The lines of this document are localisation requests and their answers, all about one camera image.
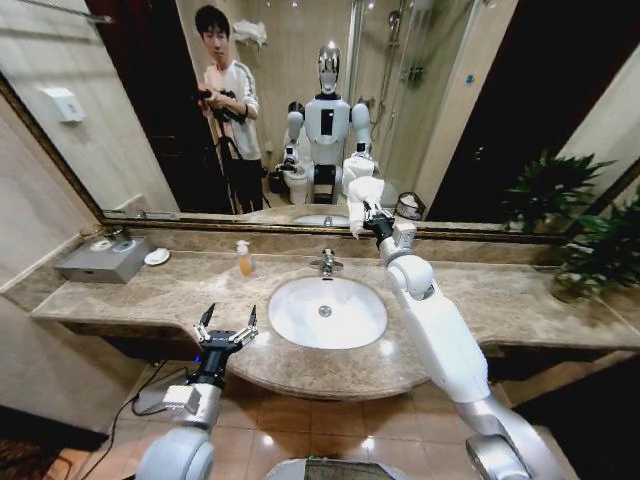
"man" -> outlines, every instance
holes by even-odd
[[[242,213],[262,209],[262,163],[255,120],[260,105],[249,68],[229,54],[229,20],[207,5],[196,13],[196,28],[213,64],[198,88],[211,96],[201,107],[214,115],[214,137],[222,167]]]

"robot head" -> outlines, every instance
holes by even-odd
[[[340,49],[335,43],[329,42],[320,49],[318,54],[318,77],[322,93],[332,94],[336,91],[339,71]]]

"chrome faucet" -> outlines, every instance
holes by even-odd
[[[339,271],[344,268],[341,262],[337,262],[333,250],[325,248],[322,252],[322,259],[312,260],[310,264],[313,268],[322,270],[322,276],[324,278],[330,278],[334,271]]]

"bathroom sink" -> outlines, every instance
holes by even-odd
[[[300,278],[269,300],[269,321],[298,345],[337,350],[374,342],[387,327],[382,300],[369,287],[343,278]]]
[[[303,225],[321,225],[331,227],[348,227],[349,219],[342,215],[303,215],[293,219],[293,223]]]

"soap dispenser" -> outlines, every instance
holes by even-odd
[[[239,240],[237,243],[238,266],[245,277],[248,277],[256,269],[255,263],[249,253],[249,242]]]

